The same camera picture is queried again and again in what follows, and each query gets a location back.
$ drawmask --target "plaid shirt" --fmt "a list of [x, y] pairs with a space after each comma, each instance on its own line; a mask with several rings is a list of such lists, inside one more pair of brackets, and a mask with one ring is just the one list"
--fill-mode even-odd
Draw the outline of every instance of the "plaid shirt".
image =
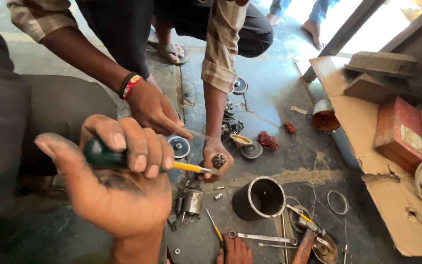
[[[77, 27], [68, 0], [8, 0], [7, 5], [12, 23], [37, 42], [56, 29]], [[201, 79], [225, 93], [230, 93], [237, 81], [233, 65], [247, 5], [239, 7], [234, 1], [214, 0], [208, 19]]]

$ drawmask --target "knee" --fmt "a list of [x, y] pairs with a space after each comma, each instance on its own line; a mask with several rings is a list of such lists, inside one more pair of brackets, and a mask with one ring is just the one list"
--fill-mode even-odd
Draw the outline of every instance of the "knee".
[[255, 58], [263, 54], [273, 44], [273, 27], [268, 23], [267, 26], [260, 27], [257, 30], [248, 32], [248, 38], [242, 38], [239, 42], [244, 41], [242, 46], [245, 48], [241, 50], [239, 45], [239, 55], [247, 58]]

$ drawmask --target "man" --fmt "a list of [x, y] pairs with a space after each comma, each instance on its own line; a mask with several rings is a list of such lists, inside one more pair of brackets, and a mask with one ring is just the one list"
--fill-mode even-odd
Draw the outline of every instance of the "man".
[[[164, 263], [159, 249], [165, 249], [162, 233], [172, 194], [158, 168], [172, 168], [167, 141], [132, 118], [110, 118], [116, 105], [98, 84], [64, 76], [21, 77], [13, 69], [0, 35], [0, 213], [13, 203], [18, 173], [59, 173], [74, 212], [115, 237], [112, 263]], [[131, 150], [134, 171], [91, 170], [81, 149], [94, 136], [114, 151]], [[245, 243], [226, 241], [226, 264], [252, 263]], [[222, 251], [217, 263], [224, 263]]]
[[191, 139], [181, 126], [170, 101], [150, 74], [145, 49], [151, 17], [161, 54], [176, 63], [188, 51], [172, 43], [171, 29], [180, 35], [206, 39], [202, 80], [206, 105], [204, 166], [212, 167], [212, 157], [223, 153], [227, 162], [218, 175], [205, 174], [209, 181], [220, 180], [233, 165], [233, 158], [220, 141], [227, 93], [237, 80], [233, 71], [237, 54], [255, 57], [273, 40], [271, 25], [248, 0], [78, 0], [89, 27], [116, 60], [97, 50], [76, 27], [68, 0], [8, 0], [12, 22], [58, 57], [120, 93], [131, 72], [142, 76], [132, 88], [127, 102], [141, 126], [163, 135], [177, 134]]
[[[302, 28], [312, 35], [315, 47], [318, 50], [325, 48], [326, 43], [321, 39], [320, 24], [327, 18], [328, 9], [333, 8], [340, 0], [317, 0], [312, 7], [312, 12]], [[279, 23], [279, 19], [286, 12], [291, 0], [273, 0], [270, 6], [270, 12], [266, 15], [272, 26]]]

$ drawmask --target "cardboard flap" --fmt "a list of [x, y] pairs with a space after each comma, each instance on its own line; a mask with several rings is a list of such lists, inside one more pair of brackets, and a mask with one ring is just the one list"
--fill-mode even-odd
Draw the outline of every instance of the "cardboard flap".
[[335, 109], [359, 162], [367, 190], [402, 255], [422, 256], [422, 201], [413, 177], [374, 149], [378, 105], [345, 96], [351, 81], [343, 69], [347, 59], [325, 56], [310, 63]]

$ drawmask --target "red thread bracelet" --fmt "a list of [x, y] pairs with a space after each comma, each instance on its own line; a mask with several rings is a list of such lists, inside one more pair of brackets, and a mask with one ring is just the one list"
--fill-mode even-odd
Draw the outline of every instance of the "red thread bracelet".
[[126, 84], [125, 90], [123, 90], [123, 96], [121, 99], [126, 100], [128, 95], [130, 94], [132, 88], [143, 79], [143, 77], [139, 75], [134, 75]]

